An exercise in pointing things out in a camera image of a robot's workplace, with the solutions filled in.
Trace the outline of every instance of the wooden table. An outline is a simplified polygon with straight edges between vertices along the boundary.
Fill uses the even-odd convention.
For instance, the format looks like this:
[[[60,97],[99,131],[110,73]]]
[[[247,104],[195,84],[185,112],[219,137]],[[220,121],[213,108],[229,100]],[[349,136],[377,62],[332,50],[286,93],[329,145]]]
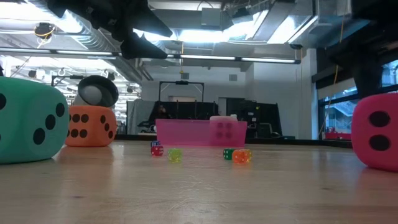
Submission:
[[[248,145],[242,166],[211,148],[173,164],[149,145],[0,166],[0,223],[398,223],[398,174],[366,169],[351,150]]]

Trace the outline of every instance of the pink foam die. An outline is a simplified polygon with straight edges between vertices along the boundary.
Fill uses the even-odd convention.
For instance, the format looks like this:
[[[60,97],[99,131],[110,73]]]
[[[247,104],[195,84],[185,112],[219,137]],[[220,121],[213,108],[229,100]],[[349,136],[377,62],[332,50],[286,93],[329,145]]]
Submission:
[[[355,107],[351,140],[369,167],[398,172],[398,94],[369,96]]]

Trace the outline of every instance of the blue die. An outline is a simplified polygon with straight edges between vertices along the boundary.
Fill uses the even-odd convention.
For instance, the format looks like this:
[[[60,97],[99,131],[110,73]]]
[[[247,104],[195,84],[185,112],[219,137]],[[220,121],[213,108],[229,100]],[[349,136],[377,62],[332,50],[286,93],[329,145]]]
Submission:
[[[152,141],[152,142],[150,143],[150,146],[151,146],[151,147],[160,146],[160,141]]]

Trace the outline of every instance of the green die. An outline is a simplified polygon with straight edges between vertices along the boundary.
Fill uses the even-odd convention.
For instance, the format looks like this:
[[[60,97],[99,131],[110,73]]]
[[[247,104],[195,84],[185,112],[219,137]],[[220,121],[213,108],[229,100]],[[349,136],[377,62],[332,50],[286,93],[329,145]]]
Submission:
[[[172,162],[180,162],[182,160],[181,149],[169,149],[167,151],[167,158]]]
[[[50,159],[67,138],[68,104],[56,88],[0,77],[0,164]]]
[[[235,149],[224,149],[224,159],[226,160],[232,160],[232,152],[234,152]]]

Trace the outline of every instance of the white ball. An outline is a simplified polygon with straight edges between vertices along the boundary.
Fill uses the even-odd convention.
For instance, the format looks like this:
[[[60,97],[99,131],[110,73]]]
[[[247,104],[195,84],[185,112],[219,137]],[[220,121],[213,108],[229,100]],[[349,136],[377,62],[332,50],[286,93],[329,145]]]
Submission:
[[[95,86],[86,86],[81,92],[85,101],[91,105],[97,105],[102,99],[101,90]]]

